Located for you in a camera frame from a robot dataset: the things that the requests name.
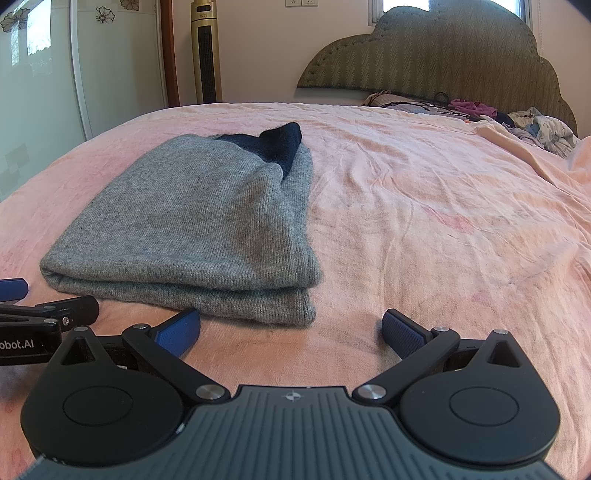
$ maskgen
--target green upholstered headboard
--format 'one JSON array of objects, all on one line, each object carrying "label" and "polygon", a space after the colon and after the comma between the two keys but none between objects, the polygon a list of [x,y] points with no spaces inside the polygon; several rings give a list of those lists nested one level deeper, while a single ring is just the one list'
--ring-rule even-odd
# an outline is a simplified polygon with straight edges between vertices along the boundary
[{"label": "green upholstered headboard", "polygon": [[534,34],[489,0],[430,0],[430,10],[396,7],[373,33],[342,38],[318,52],[298,87],[328,87],[484,102],[510,113],[535,106],[576,134],[558,78]]}]

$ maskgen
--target pink clothing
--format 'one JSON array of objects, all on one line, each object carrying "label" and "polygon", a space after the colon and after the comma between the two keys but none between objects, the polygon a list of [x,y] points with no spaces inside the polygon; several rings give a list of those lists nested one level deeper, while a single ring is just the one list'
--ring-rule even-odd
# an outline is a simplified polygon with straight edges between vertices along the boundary
[{"label": "pink clothing", "polygon": [[481,115],[487,115],[496,119],[497,110],[492,106],[485,105],[482,102],[467,102],[466,100],[453,100],[449,108],[466,115],[472,115],[479,118]]}]

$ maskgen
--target flower decal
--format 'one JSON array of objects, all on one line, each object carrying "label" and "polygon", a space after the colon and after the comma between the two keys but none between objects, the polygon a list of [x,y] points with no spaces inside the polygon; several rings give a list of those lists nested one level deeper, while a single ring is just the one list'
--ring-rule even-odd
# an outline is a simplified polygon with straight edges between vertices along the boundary
[{"label": "flower decal", "polygon": [[31,10],[28,8],[19,8],[16,12],[10,12],[6,17],[0,21],[0,27],[5,32],[10,32],[14,27],[19,30],[27,27],[27,15]]},{"label": "flower decal", "polygon": [[98,23],[113,23],[115,20],[115,14],[110,8],[99,7],[96,9],[96,21]]},{"label": "flower decal", "polygon": [[126,10],[136,10],[139,11],[139,0],[119,0],[121,2],[121,6]]}]

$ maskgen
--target blue gripper pad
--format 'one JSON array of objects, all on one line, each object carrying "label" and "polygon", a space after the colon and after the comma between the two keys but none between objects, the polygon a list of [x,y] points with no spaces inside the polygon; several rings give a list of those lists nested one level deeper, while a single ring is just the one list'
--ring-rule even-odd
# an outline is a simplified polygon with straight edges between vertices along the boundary
[{"label": "blue gripper pad", "polygon": [[0,280],[0,301],[22,300],[29,293],[29,285],[24,278]]},{"label": "blue gripper pad", "polygon": [[405,317],[395,309],[389,309],[382,317],[384,341],[404,360],[433,339],[433,334]]},{"label": "blue gripper pad", "polygon": [[180,358],[197,342],[201,318],[197,310],[184,310],[153,330],[154,342]]}]

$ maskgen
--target wooden door frame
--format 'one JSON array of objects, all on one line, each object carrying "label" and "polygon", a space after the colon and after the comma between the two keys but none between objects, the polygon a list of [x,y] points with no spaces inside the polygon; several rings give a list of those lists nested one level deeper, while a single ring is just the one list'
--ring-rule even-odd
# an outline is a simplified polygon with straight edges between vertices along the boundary
[{"label": "wooden door frame", "polygon": [[160,1],[160,29],[162,32],[162,60],[168,107],[180,106],[177,82],[177,64],[174,58],[173,2]]}]

